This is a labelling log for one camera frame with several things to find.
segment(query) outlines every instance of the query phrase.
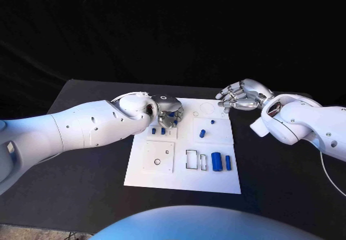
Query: black table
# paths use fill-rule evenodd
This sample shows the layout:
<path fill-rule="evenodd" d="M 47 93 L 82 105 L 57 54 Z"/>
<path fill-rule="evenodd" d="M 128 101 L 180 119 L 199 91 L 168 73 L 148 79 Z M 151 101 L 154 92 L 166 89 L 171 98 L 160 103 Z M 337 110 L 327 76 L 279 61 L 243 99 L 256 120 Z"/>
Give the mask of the black table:
<path fill-rule="evenodd" d="M 134 91 L 213 99 L 219 89 L 70 80 L 49 113 Z M 0 223 L 95 233 L 153 208 L 203 205 L 258 214 L 326 239 L 346 237 L 346 198 L 327 180 L 317 149 L 304 140 L 288 146 L 269 134 L 259 138 L 249 128 L 258 110 L 232 109 L 229 116 L 241 195 L 124 186 L 130 136 L 36 165 L 0 196 Z M 346 163 L 324 156 L 324 164 L 346 191 Z"/>

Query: black curtain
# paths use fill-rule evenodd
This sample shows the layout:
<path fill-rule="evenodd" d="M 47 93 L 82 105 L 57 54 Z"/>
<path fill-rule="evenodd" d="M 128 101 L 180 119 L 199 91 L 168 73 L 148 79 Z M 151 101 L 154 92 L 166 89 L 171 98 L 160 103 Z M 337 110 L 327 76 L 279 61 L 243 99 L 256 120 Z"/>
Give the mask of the black curtain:
<path fill-rule="evenodd" d="M 344 104 L 340 6 L 232 4 L 1 1 L 0 118 L 44 114 L 68 79 L 223 88 L 252 78 Z"/>

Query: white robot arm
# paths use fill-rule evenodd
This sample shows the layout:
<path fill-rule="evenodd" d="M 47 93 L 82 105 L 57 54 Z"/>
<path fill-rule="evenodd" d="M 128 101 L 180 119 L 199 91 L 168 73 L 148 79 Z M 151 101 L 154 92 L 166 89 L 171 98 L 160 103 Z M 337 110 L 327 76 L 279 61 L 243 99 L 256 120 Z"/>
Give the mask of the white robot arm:
<path fill-rule="evenodd" d="M 225 113 L 230 108 L 261 109 L 261 117 L 249 125 L 259 137 L 268 133 L 284 144 L 300 139 L 331 157 L 346 161 L 346 108 L 323 107 L 310 98 L 295 94 L 275 95 L 255 80 L 229 85 L 216 95 Z"/>
<path fill-rule="evenodd" d="M 0 194 L 40 161 L 141 133 L 156 117 L 163 128 L 174 127 L 183 117 L 179 100 L 131 92 L 111 102 L 86 102 L 55 114 L 0 120 Z"/>

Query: blue cylinder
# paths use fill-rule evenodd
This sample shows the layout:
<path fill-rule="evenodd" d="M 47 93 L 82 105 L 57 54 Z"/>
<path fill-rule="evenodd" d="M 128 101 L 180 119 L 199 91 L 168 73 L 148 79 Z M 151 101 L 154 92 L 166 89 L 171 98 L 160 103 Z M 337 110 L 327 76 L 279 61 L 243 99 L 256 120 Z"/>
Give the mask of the blue cylinder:
<path fill-rule="evenodd" d="M 213 152 L 210 154 L 210 162 L 212 162 L 212 170 L 215 172 L 222 171 L 222 154 L 219 152 Z"/>
<path fill-rule="evenodd" d="M 225 156 L 225 168 L 228 171 L 230 171 L 230 157 L 229 156 Z"/>
<path fill-rule="evenodd" d="M 205 137 L 205 134 L 206 134 L 206 130 L 202 129 L 200 134 L 199 134 L 199 137 L 203 138 L 203 137 Z"/>

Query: robotic hand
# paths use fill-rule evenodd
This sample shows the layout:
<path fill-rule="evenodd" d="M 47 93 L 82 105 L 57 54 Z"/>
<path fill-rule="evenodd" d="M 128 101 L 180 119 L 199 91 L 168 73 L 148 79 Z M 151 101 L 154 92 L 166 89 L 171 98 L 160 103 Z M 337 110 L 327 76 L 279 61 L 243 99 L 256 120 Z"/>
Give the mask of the robotic hand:
<path fill-rule="evenodd" d="M 141 133 L 156 117 L 163 128 L 173 128 L 183 112 L 174 97 L 131 92 L 111 102 L 86 102 L 49 115 L 0 120 L 0 194 L 29 168 L 52 156 Z"/>
<path fill-rule="evenodd" d="M 261 117 L 249 125 L 259 137 L 268 133 L 284 144 L 300 139 L 331 157 L 346 161 L 346 108 L 323 107 L 310 98 L 295 94 L 275 95 L 255 80 L 230 84 L 215 97 L 225 107 L 239 110 L 261 109 Z"/>

